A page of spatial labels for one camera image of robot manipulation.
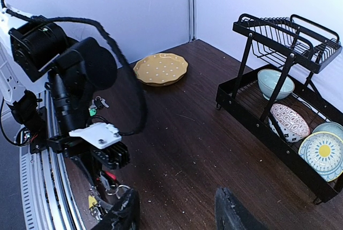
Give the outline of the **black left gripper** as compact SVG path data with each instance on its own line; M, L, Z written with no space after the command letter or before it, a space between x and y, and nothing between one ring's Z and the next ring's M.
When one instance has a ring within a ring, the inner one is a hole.
M91 185L91 192L99 195L99 180L102 164L91 155L91 145L80 137L57 135L47 140L47 146L56 154L72 158Z

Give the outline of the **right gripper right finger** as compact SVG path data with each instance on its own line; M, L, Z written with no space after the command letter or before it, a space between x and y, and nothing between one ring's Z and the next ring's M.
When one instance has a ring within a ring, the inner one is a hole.
M214 208L217 229L267 229L228 188L216 190Z

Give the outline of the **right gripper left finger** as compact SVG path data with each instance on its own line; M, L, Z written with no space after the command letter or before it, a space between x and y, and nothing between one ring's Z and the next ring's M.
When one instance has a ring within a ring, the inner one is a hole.
M138 191L128 189L96 225L96 228L99 230L140 229L140 198Z

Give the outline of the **large keyring with red handle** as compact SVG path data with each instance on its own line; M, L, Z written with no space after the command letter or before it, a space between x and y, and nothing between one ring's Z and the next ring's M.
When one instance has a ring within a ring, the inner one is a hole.
M114 173L107 170L100 172L96 184L90 188L88 211L97 222L100 222L130 187L122 184Z

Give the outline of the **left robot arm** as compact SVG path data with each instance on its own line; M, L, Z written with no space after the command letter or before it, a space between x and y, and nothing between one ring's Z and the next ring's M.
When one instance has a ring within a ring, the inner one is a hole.
M110 88L117 77L113 55L94 38L77 41L59 26L62 18L25 16L1 2L1 56L15 61L31 81L47 75L45 83L60 134L47 136L39 99L21 84L11 67L1 68L3 104L14 119L31 133L31 150L52 149L75 161L91 185L96 185L102 162L93 157L106 141L95 131L89 105L95 91Z

